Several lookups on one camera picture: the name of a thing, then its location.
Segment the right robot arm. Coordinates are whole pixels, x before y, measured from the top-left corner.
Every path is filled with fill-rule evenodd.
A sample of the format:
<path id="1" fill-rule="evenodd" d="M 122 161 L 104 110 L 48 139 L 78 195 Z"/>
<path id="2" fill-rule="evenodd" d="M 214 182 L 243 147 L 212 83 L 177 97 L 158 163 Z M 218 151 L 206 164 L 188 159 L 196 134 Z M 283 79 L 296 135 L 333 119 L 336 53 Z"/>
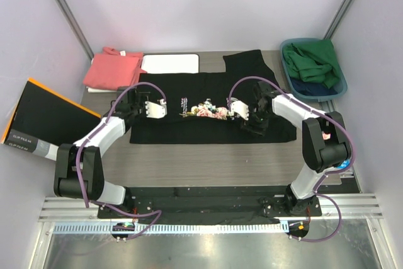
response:
<path id="1" fill-rule="evenodd" d="M 263 135 L 276 117 L 284 118 L 302 131 L 304 166 L 285 190 L 284 208 L 289 215 L 303 215 L 324 178 L 351 159 L 343 117 L 338 112 L 318 112 L 292 94 L 275 90 L 266 81 L 255 84 L 253 92 L 256 101 L 250 106 L 242 105 L 238 112 L 247 131 Z"/>

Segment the black t shirt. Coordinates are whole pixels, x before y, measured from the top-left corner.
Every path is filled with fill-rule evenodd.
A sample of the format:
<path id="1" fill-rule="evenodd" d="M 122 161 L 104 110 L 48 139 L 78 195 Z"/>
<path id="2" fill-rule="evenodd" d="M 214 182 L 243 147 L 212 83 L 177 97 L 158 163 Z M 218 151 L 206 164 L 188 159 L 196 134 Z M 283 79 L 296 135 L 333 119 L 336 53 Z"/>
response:
<path id="1" fill-rule="evenodd" d="M 286 119 L 272 115 L 263 134 L 254 134 L 242 118 L 226 115 L 231 96 L 247 105 L 257 102 L 257 77 L 275 83 L 274 72 L 260 50 L 225 55 L 225 72 L 142 74 L 138 87 L 156 101 L 165 93 L 167 115 L 145 118 L 131 128 L 132 144 L 260 144 L 296 140 L 297 130 Z"/>

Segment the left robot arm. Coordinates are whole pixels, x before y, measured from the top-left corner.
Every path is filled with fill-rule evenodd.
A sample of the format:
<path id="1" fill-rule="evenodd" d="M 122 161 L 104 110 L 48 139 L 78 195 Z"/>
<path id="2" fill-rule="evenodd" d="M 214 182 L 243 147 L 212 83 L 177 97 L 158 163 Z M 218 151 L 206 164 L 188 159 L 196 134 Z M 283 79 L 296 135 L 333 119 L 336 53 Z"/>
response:
<path id="1" fill-rule="evenodd" d="M 73 144 L 59 146 L 54 177 L 54 193 L 58 197 L 109 204 L 121 218 L 133 213 L 130 189 L 105 180 L 102 157 L 136 120 L 145 117 L 148 100 L 149 93 L 131 89 L 120 100 L 111 102 L 109 112 L 89 134 Z"/>

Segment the green t shirt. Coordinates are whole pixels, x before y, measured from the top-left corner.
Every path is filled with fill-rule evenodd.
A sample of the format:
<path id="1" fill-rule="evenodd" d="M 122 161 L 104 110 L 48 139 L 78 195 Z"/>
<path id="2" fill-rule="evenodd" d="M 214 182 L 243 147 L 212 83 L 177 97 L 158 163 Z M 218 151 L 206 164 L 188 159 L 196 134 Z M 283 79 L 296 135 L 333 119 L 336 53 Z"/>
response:
<path id="1" fill-rule="evenodd" d="M 327 89 L 341 80 L 341 68 L 329 39 L 288 43 L 282 54 L 291 78 L 321 84 Z"/>

